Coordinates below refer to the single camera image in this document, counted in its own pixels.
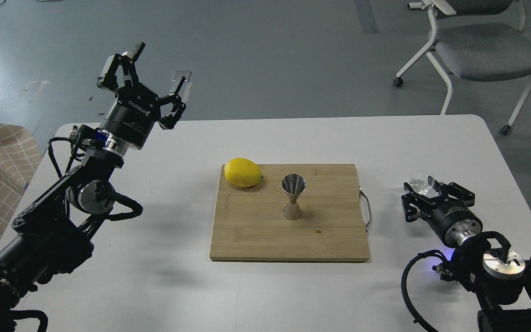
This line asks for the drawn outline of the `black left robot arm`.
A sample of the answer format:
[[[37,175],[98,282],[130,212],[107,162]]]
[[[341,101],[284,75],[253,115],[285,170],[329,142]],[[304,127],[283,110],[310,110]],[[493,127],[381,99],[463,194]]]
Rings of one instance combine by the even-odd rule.
[[[92,237],[105,221],[140,216],[142,206],[118,193],[109,179],[124,166],[129,149],[141,149],[154,124],[172,130],[186,104],[179,92],[158,96],[139,80],[136,71],[145,44],[131,52],[110,55],[97,86],[115,95],[109,113],[97,128],[74,127],[65,140],[71,145],[67,170],[12,222],[17,236],[0,251],[0,332],[12,332],[17,321],[37,319],[37,330],[48,326],[40,310],[17,310],[19,301],[36,292],[54,275],[72,273],[94,250]]]

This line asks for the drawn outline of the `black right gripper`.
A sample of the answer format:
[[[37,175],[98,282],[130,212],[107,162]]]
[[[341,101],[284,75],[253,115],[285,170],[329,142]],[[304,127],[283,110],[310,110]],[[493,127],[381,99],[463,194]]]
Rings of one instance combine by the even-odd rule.
[[[417,193],[404,183],[401,206],[407,223],[426,221],[438,239],[453,249],[483,231],[481,220],[467,208],[475,204],[473,192],[455,182],[438,182],[433,176],[428,176],[428,185],[434,191],[430,196]]]

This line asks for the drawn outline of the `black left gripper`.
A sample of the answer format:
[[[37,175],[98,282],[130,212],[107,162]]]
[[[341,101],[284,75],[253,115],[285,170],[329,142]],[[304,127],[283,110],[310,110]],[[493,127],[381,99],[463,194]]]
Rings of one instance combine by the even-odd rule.
[[[110,55],[97,78],[97,87],[117,93],[109,113],[100,124],[105,130],[127,141],[135,149],[142,149],[153,125],[158,121],[163,130],[172,130],[181,119],[186,104],[179,95],[186,77],[182,76],[173,93],[164,97],[141,84],[135,63],[146,44],[136,44],[133,51]],[[118,84],[118,68],[123,70],[124,85]],[[171,111],[160,118],[160,107],[171,104]]]

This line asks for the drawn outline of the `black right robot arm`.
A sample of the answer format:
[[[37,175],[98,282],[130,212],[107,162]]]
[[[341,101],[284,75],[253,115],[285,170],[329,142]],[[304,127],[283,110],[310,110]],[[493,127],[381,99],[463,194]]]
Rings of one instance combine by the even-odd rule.
[[[531,332],[531,257],[527,260],[511,249],[508,239],[496,231],[483,231],[483,223],[471,210],[475,195],[457,183],[440,183],[432,176],[428,185],[436,192],[427,197],[404,183],[401,197],[407,222],[423,219],[441,242],[453,248],[450,259],[437,249],[417,254],[401,277],[405,306],[428,332],[436,329],[414,307],[407,292],[407,277],[421,259],[441,263],[433,270],[443,281],[457,281],[476,295],[480,304],[481,332]]]

